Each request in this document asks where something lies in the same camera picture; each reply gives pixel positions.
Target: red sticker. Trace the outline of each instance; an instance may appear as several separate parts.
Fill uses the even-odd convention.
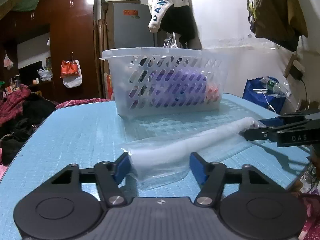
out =
[[[138,16],[138,11],[136,10],[123,10],[124,15],[133,15],[133,16]]]

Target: blue table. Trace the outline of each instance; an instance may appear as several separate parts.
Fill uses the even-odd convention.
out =
[[[20,235],[12,212],[17,202],[42,182],[70,163],[80,168],[113,161],[122,153],[121,144],[157,135],[212,129],[246,116],[273,118],[273,112],[242,98],[224,94],[220,109],[213,112],[149,116],[132,121],[120,118],[114,102],[72,106],[53,112],[32,135],[0,182],[0,240],[18,240]],[[230,168],[252,164],[284,188],[289,187],[306,168],[309,155],[303,147],[278,148],[269,142],[254,145],[226,160]],[[127,178],[121,185],[126,195],[175,197],[190,196],[199,187],[191,174],[181,181],[143,191],[135,180]],[[83,184],[83,190],[98,197],[96,188]],[[224,195],[237,190],[226,185]]]

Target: white cross logo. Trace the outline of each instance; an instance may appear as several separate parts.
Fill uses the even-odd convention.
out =
[[[163,199],[161,199],[161,200],[157,201],[157,203],[158,203],[159,205],[163,205],[163,204],[166,204],[166,201],[164,201]]]

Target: plastic bottle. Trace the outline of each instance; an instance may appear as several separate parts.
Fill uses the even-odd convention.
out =
[[[262,83],[264,88],[277,95],[280,95],[281,97],[290,98],[292,95],[292,93],[286,87],[268,77],[261,78],[260,82]]]

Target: plastic basket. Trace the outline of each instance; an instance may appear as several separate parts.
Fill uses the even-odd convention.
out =
[[[226,58],[209,51],[171,48],[105,50],[116,107],[129,118],[211,111],[219,107]]]

